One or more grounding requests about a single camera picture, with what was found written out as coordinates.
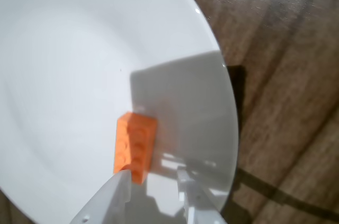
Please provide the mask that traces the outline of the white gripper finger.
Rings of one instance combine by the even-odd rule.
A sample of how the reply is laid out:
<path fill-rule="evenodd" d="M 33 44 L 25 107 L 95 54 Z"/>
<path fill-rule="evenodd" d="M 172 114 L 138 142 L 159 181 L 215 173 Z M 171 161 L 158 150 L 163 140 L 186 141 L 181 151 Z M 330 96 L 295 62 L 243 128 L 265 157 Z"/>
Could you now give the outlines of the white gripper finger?
<path fill-rule="evenodd" d="M 131 171 L 114 174 L 83 206 L 71 223 L 125 223 L 125 206 L 131 199 Z"/>
<path fill-rule="evenodd" d="M 225 223 L 224 218 L 185 168 L 177 170 L 179 201 L 184 204 L 186 223 Z"/>

